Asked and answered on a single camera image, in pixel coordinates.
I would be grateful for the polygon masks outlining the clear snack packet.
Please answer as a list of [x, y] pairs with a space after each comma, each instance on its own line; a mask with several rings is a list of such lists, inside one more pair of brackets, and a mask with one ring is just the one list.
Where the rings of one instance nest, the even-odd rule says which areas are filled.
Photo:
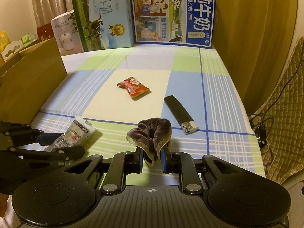
[[46, 147], [44, 151], [51, 152], [57, 148], [81, 146], [95, 131], [94, 125], [78, 115], [73, 119], [66, 132]]

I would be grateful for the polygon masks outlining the purple velvet scrunchie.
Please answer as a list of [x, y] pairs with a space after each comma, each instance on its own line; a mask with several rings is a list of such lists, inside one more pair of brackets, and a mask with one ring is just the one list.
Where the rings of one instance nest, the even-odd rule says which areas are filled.
[[136, 128], [131, 129], [126, 140], [145, 152], [145, 163], [153, 167], [164, 146], [169, 150], [172, 147], [172, 128], [169, 120], [165, 118], [150, 118], [142, 120]]

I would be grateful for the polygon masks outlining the black lighter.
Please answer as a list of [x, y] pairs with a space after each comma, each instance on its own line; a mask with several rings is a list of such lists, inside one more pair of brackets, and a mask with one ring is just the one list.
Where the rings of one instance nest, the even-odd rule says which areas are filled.
[[172, 112], [173, 116], [176, 118], [176, 121], [179, 123], [185, 134], [194, 133], [199, 129], [194, 119], [174, 95], [164, 97], [164, 102]]

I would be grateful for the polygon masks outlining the brown cardboard box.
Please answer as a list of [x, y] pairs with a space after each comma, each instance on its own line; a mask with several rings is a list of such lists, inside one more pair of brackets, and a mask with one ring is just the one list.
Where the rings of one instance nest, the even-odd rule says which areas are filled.
[[55, 38], [19, 51], [1, 66], [1, 121], [29, 124], [66, 76]]

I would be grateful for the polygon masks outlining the red snack packet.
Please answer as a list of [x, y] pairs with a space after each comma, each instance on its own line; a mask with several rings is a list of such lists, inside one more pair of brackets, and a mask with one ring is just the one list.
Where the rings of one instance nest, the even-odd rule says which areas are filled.
[[135, 99], [142, 94], [150, 91], [150, 88], [140, 83], [134, 77], [129, 77], [117, 84], [119, 88], [124, 88], [132, 99]]

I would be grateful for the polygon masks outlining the checkered bed sheet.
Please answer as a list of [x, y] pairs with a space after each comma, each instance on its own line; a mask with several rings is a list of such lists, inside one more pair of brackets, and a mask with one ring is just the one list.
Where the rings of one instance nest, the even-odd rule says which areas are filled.
[[[90, 51], [62, 58], [66, 79], [32, 120], [46, 133], [65, 132], [80, 115], [96, 127], [87, 155], [111, 158], [135, 147], [126, 140], [139, 121], [166, 118], [172, 151], [200, 159], [214, 155], [264, 175], [258, 142], [244, 105], [215, 49], [168, 45]], [[150, 91], [132, 99], [118, 83], [134, 77]], [[164, 97], [174, 95], [199, 129], [185, 134]]]

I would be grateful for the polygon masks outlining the brown cardboard carton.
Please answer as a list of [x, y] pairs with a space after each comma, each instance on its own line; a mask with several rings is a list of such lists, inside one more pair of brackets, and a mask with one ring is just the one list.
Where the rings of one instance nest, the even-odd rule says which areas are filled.
[[24, 46], [22, 40], [13, 41], [10, 44], [8, 44], [3, 52], [1, 53], [1, 56], [4, 60], [4, 63], [6, 63], [9, 59], [11, 59], [14, 55], [16, 55], [18, 52], [24, 50], [26, 47]]

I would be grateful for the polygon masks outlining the yellow plastic bag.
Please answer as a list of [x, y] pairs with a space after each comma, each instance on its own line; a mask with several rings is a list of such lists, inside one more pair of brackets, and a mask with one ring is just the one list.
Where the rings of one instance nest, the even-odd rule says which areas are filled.
[[10, 43], [8, 33], [6, 31], [0, 31], [0, 52], [3, 52]]

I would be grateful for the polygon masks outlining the green tissue packs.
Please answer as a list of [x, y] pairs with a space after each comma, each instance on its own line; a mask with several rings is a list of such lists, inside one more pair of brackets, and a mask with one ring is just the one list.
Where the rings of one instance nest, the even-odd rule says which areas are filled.
[[26, 48], [26, 47], [29, 47], [31, 45], [38, 43], [39, 39], [37, 38], [37, 35], [35, 33], [30, 32], [30, 33], [27, 33], [26, 35], [22, 36], [21, 41], [22, 41], [23, 46]]

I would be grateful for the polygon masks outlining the red gift box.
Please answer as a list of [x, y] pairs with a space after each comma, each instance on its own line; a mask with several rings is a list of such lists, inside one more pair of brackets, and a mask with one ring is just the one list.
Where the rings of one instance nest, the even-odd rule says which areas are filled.
[[37, 36], [39, 42], [51, 39], [54, 37], [54, 32], [51, 26], [51, 23], [45, 24], [37, 28]]

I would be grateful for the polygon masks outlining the white humidifier box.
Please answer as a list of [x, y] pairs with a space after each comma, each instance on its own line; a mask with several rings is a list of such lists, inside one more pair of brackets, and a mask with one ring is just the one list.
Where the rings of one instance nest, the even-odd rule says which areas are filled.
[[74, 10], [65, 12], [53, 18], [51, 20], [51, 26], [61, 56], [83, 52]]

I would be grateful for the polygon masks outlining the green milk carton box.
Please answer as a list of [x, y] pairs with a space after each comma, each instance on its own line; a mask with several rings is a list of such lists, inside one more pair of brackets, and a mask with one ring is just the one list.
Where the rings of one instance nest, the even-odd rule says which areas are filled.
[[72, 0], [84, 51], [132, 47], [131, 0]]

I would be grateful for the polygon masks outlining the blue milk carton box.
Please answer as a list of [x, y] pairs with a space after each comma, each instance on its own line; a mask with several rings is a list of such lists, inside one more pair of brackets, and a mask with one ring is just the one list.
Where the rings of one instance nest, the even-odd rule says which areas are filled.
[[135, 40], [211, 49], [216, 0], [132, 0]]

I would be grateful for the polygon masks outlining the golden yellow curtain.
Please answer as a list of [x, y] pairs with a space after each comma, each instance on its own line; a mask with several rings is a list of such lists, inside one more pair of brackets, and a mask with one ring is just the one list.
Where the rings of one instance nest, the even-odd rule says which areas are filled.
[[216, 0], [213, 45], [246, 112], [273, 91], [289, 54], [298, 0]]

